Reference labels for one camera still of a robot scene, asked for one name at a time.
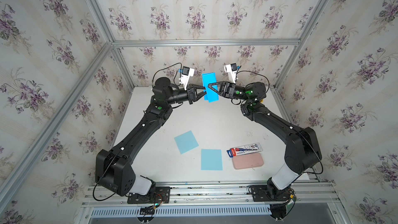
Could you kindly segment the bright blue square paper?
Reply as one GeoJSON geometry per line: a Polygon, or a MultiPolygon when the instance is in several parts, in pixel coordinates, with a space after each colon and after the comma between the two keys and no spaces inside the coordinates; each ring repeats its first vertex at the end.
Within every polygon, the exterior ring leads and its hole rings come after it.
{"type": "Polygon", "coordinates": [[[205,73],[202,74],[202,84],[205,87],[206,95],[204,100],[209,103],[219,100],[219,95],[217,94],[218,87],[215,85],[217,82],[215,73],[205,73]]]}

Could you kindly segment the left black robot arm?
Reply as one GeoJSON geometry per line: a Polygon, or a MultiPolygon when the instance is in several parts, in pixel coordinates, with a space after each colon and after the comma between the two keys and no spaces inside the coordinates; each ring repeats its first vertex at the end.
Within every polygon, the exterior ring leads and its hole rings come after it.
{"type": "Polygon", "coordinates": [[[205,96],[206,89],[200,85],[180,89],[169,78],[161,77],[156,80],[152,92],[150,104],[137,126],[109,151],[102,149],[96,156],[95,183],[119,196],[150,196],[154,193],[155,182],[137,176],[132,168],[133,161],[150,137],[169,119],[173,104],[193,104],[205,96]]]}

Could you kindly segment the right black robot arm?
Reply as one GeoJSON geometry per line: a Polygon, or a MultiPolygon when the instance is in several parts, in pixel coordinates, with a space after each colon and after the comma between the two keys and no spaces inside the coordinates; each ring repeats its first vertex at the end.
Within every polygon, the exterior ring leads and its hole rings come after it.
{"type": "Polygon", "coordinates": [[[267,181],[267,192],[273,198],[285,192],[307,169],[321,162],[322,154],[312,128],[292,124],[260,102],[267,96],[264,83],[256,82],[242,87],[231,82],[217,82],[209,84],[206,90],[226,99],[241,100],[243,116],[267,128],[285,144],[285,163],[267,181]]]}

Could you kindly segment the light blue tilted paper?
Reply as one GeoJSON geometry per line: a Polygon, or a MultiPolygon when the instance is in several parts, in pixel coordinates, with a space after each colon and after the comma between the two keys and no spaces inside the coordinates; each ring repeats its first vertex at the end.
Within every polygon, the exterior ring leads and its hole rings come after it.
{"type": "Polygon", "coordinates": [[[198,147],[198,142],[192,131],[188,131],[174,138],[180,154],[184,154],[198,147]]]}

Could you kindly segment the light blue front paper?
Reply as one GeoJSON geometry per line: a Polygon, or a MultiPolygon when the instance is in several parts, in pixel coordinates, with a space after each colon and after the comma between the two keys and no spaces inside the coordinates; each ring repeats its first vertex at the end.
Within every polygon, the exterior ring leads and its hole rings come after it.
{"type": "Polygon", "coordinates": [[[222,153],[220,149],[201,150],[201,170],[222,171],[222,153]]]}

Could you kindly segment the pink eraser case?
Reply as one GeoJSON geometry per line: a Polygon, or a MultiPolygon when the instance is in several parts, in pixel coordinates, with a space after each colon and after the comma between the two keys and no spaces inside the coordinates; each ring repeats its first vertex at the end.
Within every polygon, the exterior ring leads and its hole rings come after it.
{"type": "Polygon", "coordinates": [[[263,158],[259,152],[236,156],[232,158],[232,163],[236,170],[258,168],[264,165],[263,158]]]}

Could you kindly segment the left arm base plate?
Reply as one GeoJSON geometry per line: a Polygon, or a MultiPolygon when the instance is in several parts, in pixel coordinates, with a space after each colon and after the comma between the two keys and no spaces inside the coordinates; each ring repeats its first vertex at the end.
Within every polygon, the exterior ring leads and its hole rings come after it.
{"type": "Polygon", "coordinates": [[[147,195],[129,194],[128,204],[163,204],[169,203],[171,187],[155,187],[150,189],[147,195]]]}

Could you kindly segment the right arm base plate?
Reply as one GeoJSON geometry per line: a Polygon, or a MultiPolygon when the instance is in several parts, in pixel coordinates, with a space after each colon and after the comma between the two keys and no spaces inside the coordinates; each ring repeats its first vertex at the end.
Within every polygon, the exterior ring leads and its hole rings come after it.
{"type": "Polygon", "coordinates": [[[294,198],[290,187],[279,190],[273,185],[250,185],[248,191],[254,202],[289,202],[294,198]]]}

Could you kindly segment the aluminium front rail frame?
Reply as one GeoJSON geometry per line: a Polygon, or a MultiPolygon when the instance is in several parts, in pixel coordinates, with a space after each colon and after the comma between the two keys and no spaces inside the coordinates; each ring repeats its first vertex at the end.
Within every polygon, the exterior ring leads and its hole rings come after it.
{"type": "MultiPolygon", "coordinates": [[[[254,202],[248,191],[250,185],[265,185],[262,181],[216,183],[216,184],[189,184],[189,183],[161,183],[159,187],[171,187],[169,203],[155,204],[128,204],[127,197],[112,196],[103,188],[99,189],[107,200],[103,202],[92,199],[93,188],[89,187],[86,198],[78,210],[74,220],[77,224],[99,223],[103,218],[91,218],[90,215],[96,207],[125,207],[141,206],[144,213],[153,212],[164,205],[236,205],[236,204],[268,204],[271,207],[270,215],[254,215],[245,217],[263,216],[265,220],[276,224],[289,222],[304,223],[332,223],[348,224],[350,219],[344,209],[336,191],[330,183],[320,183],[314,180],[299,181],[292,185],[294,198],[289,202],[254,202]]],[[[237,221],[243,216],[226,216],[228,222],[237,221]]],[[[140,224],[164,223],[173,217],[128,217],[128,218],[104,218],[111,223],[119,223],[124,220],[132,220],[140,224]]]]}

